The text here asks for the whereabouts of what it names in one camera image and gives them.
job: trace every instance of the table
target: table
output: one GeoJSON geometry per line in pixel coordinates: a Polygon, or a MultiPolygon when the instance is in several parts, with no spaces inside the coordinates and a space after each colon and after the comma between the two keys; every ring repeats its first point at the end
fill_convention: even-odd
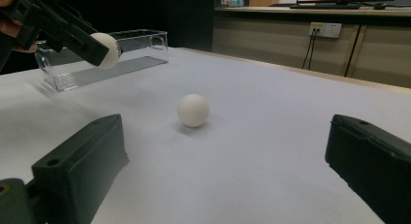
{"type": "Polygon", "coordinates": [[[130,164],[93,223],[382,223],[325,162],[336,113],[411,142],[411,90],[169,48],[170,62],[66,92],[40,70],[0,77],[0,175],[120,113],[130,164]],[[176,107],[205,96],[207,123],[176,107]]]}

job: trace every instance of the wire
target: wire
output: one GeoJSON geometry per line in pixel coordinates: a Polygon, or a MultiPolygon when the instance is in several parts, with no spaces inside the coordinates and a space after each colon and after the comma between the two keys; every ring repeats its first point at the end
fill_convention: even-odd
{"type": "Polygon", "coordinates": [[[309,51],[310,51],[310,49],[311,49],[311,43],[312,43],[312,39],[314,38],[314,32],[316,33],[317,30],[318,30],[318,29],[316,29],[316,28],[314,28],[314,29],[312,30],[311,37],[310,37],[310,39],[309,39],[309,45],[308,45],[307,54],[305,55],[304,62],[302,63],[302,66],[301,66],[302,69],[304,69],[305,61],[307,60],[309,51]]]}
{"type": "Polygon", "coordinates": [[[308,54],[309,54],[309,51],[310,51],[310,50],[311,50],[311,57],[312,57],[312,50],[313,50],[313,48],[311,47],[311,44],[313,44],[313,40],[315,39],[315,36],[317,35],[317,33],[318,33],[319,31],[320,31],[320,29],[317,29],[317,28],[314,28],[314,29],[312,30],[311,37],[310,37],[310,39],[309,39],[309,45],[308,45],[307,54],[305,55],[304,62],[302,63],[302,66],[301,66],[302,69],[304,69],[305,61],[307,60],[307,57],[308,57],[308,54]]]}
{"type": "Polygon", "coordinates": [[[314,33],[314,38],[312,39],[312,45],[311,45],[311,55],[309,57],[309,63],[308,63],[308,71],[311,70],[311,59],[312,59],[312,53],[314,51],[314,43],[315,43],[315,37],[317,36],[317,33],[320,31],[319,29],[316,29],[314,33]]]}

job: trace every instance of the white ball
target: white ball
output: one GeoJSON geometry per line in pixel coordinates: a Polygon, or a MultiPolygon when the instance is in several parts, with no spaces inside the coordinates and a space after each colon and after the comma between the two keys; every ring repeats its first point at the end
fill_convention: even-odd
{"type": "Polygon", "coordinates": [[[121,48],[117,40],[106,33],[93,33],[90,36],[109,48],[106,57],[97,68],[108,69],[115,66],[121,56],[121,48]]]}
{"type": "Polygon", "coordinates": [[[206,123],[209,115],[208,100],[198,94],[184,96],[178,104],[180,121],[188,127],[199,127],[206,123]]]}

